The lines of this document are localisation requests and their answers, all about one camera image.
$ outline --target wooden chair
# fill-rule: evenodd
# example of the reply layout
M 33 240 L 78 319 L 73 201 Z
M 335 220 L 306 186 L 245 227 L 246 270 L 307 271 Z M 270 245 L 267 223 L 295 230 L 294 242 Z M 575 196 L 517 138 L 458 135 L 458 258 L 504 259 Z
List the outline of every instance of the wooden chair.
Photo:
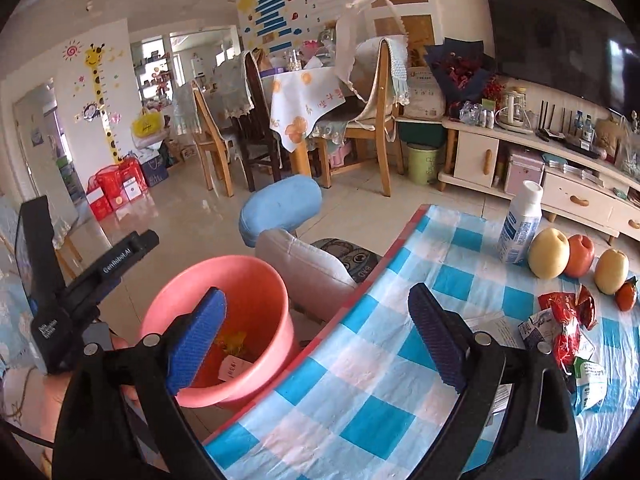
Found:
M 332 174 L 344 173 L 346 171 L 355 170 L 368 164 L 372 159 L 367 158 L 367 141 L 369 139 L 376 141 L 376 151 L 378 152 L 378 165 L 380 167 L 380 178 L 382 179 L 382 193 L 385 196 L 391 196 L 391 179 L 389 175 L 389 165 L 386 156 L 386 136 L 385 129 L 388 132 L 394 131 L 396 127 L 396 115 L 398 107 L 392 104 L 393 85 L 390 84 L 391 73 L 391 56 L 389 54 L 389 46 L 386 41 L 380 41 L 380 50 L 378 52 L 378 65 L 376 75 L 373 80 L 373 88 L 367 101 L 365 114 L 368 109 L 375 109 L 375 117 L 372 119 L 363 119 L 358 121 L 350 121 L 347 124 L 347 130 L 344 134 L 345 139 L 354 139 L 356 162 L 346 164 L 341 168 L 331 168 L 327 152 L 325 139 L 318 139 L 318 149 L 320 150 L 320 161 L 322 164 L 321 185 L 323 187 L 331 186 Z M 374 126 L 375 129 L 367 129 L 368 126 Z M 400 136 L 396 135 L 394 140 L 394 148 L 396 150 L 396 170 L 399 174 L 404 174 L 404 160 L 402 159 L 402 145 Z
M 243 52 L 241 56 L 244 57 L 246 83 L 254 103 L 254 109 L 248 115 L 233 118 L 232 122 L 239 133 L 238 144 L 242 155 L 242 166 L 246 174 L 247 186 L 249 191 L 253 192 L 255 191 L 255 182 L 252 166 L 267 166 L 271 168 L 274 182 L 282 178 L 280 173 L 280 145 L 271 131 L 270 112 L 264 98 L 258 66 L 249 51 Z M 266 152 L 251 158 L 249 145 L 263 146 Z
M 231 173 L 229 173 L 229 164 L 226 160 L 226 144 L 220 134 L 220 130 L 216 126 L 209 107 L 204 101 L 204 97 L 200 88 L 195 81 L 191 82 L 191 89 L 193 89 L 193 97 L 196 102 L 196 110 L 198 112 L 198 118 L 200 120 L 200 132 L 193 133 L 193 140 L 196 143 L 198 149 L 198 156 L 200 157 L 200 163 L 202 164 L 202 171 L 204 172 L 204 178 L 207 183 L 207 189 L 210 191 L 213 189 L 213 180 L 211 177 L 211 170 L 209 167 L 209 161 L 207 160 L 207 152 L 211 154 L 211 160 L 213 161 L 213 167 L 216 172 L 218 180 L 225 181 L 226 195 L 234 195 L 234 187 L 231 183 Z

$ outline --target bouquet of flowers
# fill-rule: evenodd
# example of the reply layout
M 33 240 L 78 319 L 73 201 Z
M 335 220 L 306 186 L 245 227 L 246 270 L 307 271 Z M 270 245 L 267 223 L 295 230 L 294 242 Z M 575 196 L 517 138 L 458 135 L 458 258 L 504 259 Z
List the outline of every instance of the bouquet of flowers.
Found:
M 425 49 L 424 59 L 447 100 L 450 117 L 458 116 L 464 102 L 478 102 L 483 97 L 495 76 L 495 60 L 484 53 L 482 41 L 445 38 L 443 44 L 425 45 Z

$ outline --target white plastic bottle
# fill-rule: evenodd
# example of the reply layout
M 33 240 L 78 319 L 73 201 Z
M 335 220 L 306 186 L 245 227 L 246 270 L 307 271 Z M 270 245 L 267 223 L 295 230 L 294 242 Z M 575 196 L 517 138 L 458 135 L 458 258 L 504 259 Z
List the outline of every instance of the white plastic bottle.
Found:
M 542 186 L 530 180 L 522 183 L 520 192 L 511 200 L 498 241 L 498 252 L 504 263 L 519 264 L 526 258 L 542 217 L 541 200 Z

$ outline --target blue gripper pad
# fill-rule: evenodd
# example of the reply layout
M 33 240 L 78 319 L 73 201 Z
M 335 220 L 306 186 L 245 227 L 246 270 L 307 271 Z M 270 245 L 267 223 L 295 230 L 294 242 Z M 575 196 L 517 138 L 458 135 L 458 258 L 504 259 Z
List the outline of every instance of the blue gripper pad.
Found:
M 409 291 L 409 316 L 436 365 L 440 378 L 460 394 L 466 386 L 465 353 L 460 347 L 455 326 L 424 283 Z
M 179 320 L 183 326 L 168 355 L 166 387 L 172 395 L 193 382 L 225 316 L 225 295 L 212 286 L 193 312 L 184 316 L 184 320 Z

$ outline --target tv stand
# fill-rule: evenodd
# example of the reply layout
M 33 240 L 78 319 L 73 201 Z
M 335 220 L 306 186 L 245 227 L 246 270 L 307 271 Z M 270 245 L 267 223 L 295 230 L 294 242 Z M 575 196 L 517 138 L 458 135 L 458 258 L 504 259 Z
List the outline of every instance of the tv stand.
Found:
M 604 181 L 605 187 L 599 187 L 588 180 L 545 166 L 542 210 L 550 222 L 554 222 L 557 215 L 569 218 L 609 235 L 609 244 L 620 233 L 640 240 L 640 208 L 617 197 L 611 190 L 613 187 L 640 190 L 640 182 L 613 164 L 572 152 L 555 140 L 544 142 L 533 133 L 518 134 L 500 126 L 481 128 L 449 119 L 443 120 L 442 126 L 447 129 L 447 153 L 444 168 L 438 174 L 436 186 L 439 191 L 452 184 L 507 200 L 513 198 L 504 192 L 504 183 L 492 186 L 498 147 L 508 142 L 562 156 L 597 172 Z

